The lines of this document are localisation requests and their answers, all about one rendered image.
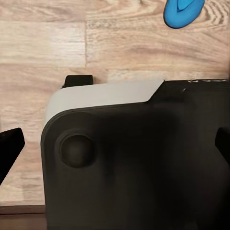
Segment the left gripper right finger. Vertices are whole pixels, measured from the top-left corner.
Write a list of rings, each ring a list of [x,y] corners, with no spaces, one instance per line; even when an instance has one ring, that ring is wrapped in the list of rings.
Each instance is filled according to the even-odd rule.
[[[218,128],[215,145],[230,166],[230,129]]]

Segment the sandal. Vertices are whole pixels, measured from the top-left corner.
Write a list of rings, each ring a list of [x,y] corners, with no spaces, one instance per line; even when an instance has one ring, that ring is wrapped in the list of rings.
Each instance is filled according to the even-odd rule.
[[[167,0],[163,18],[171,28],[184,27],[193,22],[205,4],[206,0]]]

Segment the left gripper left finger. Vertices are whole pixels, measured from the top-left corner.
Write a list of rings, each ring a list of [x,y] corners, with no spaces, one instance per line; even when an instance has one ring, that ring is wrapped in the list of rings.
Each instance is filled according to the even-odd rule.
[[[25,146],[20,127],[0,133],[0,186]]]

